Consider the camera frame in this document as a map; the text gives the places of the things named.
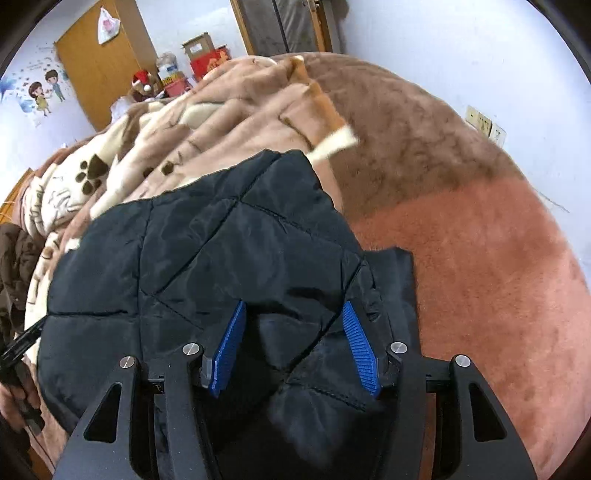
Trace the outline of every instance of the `black puffer jacket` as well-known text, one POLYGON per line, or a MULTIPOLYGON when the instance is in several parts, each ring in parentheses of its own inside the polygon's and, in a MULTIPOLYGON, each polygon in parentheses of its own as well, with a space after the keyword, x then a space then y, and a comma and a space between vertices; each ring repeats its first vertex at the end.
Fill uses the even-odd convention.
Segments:
POLYGON ((361 299, 374 320, 415 315, 410 255, 376 255, 361 250, 298 151, 264 151, 114 207, 56 270, 38 359, 43 396, 71 432, 119 359, 198 342, 240 299, 248 321, 230 384, 204 405, 223 477, 367 478, 388 400, 362 388, 343 303, 361 299))
POLYGON ((13 223, 0 225, 0 330, 5 342, 23 330, 29 283, 40 255, 26 231, 13 223))

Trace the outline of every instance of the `silver screw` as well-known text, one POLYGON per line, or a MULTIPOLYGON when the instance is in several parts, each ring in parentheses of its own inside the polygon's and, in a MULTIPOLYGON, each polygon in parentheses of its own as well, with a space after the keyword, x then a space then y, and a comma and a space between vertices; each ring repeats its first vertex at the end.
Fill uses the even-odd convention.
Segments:
POLYGON ((394 353, 406 353, 408 347, 402 342, 394 342, 390 344, 390 350, 394 353))
POLYGON ((119 360, 119 366, 121 368, 129 368, 134 366, 135 358, 132 356, 125 356, 121 360, 119 360))
POLYGON ((199 351, 199 345, 196 343, 188 343, 183 347, 183 353, 185 355, 195 355, 199 351))
POLYGON ((472 362, 466 355, 458 355, 456 357, 456 363, 460 365, 460 367, 469 367, 472 362))

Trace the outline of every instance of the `blue gripper pad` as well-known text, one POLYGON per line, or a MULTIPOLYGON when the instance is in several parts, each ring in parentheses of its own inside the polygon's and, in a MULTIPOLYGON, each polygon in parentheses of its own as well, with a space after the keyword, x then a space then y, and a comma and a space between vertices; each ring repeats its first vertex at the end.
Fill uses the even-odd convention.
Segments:
POLYGON ((232 320, 223 336, 222 342, 213 357, 213 375, 209 384, 209 391, 214 397, 228 386, 232 368, 236 361, 236 353, 242 342, 244 329, 246 328, 246 304, 243 301, 238 303, 232 320))
POLYGON ((361 384, 364 389, 377 397, 382 389, 378 378, 378 360, 369 346, 368 338, 349 301, 343 306, 343 328, 357 365, 361 384))

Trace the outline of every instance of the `red hat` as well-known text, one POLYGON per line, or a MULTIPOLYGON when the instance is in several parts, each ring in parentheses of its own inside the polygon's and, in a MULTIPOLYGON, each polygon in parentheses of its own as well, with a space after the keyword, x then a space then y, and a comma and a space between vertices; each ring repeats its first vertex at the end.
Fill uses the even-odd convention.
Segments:
POLYGON ((148 78, 148 71, 147 70, 140 70, 135 72, 133 78, 131 79, 131 85, 137 86, 138 82, 144 85, 144 92, 149 92, 152 89, 150 85, 150 79, 148 78))

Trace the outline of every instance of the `paw print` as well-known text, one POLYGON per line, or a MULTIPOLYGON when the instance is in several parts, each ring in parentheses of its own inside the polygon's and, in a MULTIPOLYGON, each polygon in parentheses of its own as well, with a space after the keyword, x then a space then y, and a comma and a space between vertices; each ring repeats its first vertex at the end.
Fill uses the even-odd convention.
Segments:
POLYGON ((109 166, 103 162, 97 155, 93 155, 89 162, 83 160, 80 162, 81 172, 76 175, 76 181, 82 183, 82 193, 84 195, 92 194, 102 185, 102 177, 109 171, 109 166))

